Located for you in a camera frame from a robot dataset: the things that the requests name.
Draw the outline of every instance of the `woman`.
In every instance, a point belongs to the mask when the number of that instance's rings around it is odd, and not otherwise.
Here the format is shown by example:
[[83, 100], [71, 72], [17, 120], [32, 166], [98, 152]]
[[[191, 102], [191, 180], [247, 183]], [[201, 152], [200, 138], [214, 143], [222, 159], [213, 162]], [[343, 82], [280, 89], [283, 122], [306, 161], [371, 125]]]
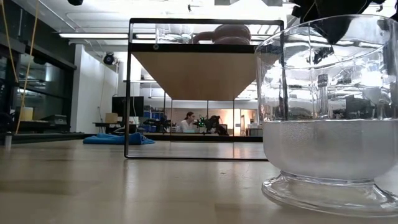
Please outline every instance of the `woman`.
[[195, 125], [193, 125], [195, 122], [195, 115], [193, 112], [188, 112], [187, 116], [183, 121], [180, 123], [180, 130], [183, 133], [194, 133], [197, 129]]

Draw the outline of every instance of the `blue mat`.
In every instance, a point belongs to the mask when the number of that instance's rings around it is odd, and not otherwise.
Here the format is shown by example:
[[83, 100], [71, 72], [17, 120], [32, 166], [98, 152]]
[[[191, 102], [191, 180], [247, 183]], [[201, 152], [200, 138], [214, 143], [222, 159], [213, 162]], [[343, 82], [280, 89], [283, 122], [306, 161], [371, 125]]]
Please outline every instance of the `blue mat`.
[[[154, 140], [148, 139], [141, 133], [130, 134], [130, 145], [153, 144]], [[97, 134], [83, 140], [83, 144], [124, 144], [124, 136], [115, 136], [112, 134]]]

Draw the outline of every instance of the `computer monitor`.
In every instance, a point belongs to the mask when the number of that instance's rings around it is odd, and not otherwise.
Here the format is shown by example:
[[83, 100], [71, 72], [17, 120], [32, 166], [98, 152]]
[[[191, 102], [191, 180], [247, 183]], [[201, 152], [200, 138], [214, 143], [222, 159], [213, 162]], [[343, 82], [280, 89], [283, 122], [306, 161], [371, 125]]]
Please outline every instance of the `computer monitor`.
[[[112, 113], [117, 113], [118, 116], [123, 117], [124, 114], [124, 102], [126, 97], [114, 96], [112, 97]], [[130, 97], [130, 116], [144, 116], [144, 97], [143, 96], [131, 96]]]

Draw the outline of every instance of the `black metal frame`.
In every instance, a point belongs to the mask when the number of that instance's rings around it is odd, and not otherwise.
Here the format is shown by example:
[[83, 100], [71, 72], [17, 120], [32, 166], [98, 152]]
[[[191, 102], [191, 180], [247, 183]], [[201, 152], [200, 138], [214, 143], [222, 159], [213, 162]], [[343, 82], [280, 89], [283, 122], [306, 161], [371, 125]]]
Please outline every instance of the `black metal frame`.
[[[250, 24], [250, 25], [269, 25], [279, 26], [280, 30], [284, 30], [284, 22], [282, 20], [263, 21], [263, 20], [234, 20], [234, 19], [149, 19], [149, 18], [132, 18], [129, 21], [129, 43], [127, 51], [127, 77], [126, 77], [126, 106], [125, 114], [130, 111], [130, 91], [131, 91], [131, 54], [132, 52], [196, 52], [196, 53], [234, 53], [234, 54], [253, 54], [256, 45], [214, 45], [210, 44], [137, 44], [132, 43], [133, 25], [134, 24]], [[159, 159], [158, 157], [131, 157], [129, 156], [129, 123], [130, 117], [125, 119], [124, 134], [124, 157], [127, 159]], [[214, 159], [214, 160], [250, 160], [250, 161], [267, 161], [267, 159], [231, 159], [231, 158], [203, 158], [203, 157], [173, 157], [165, 159]]]

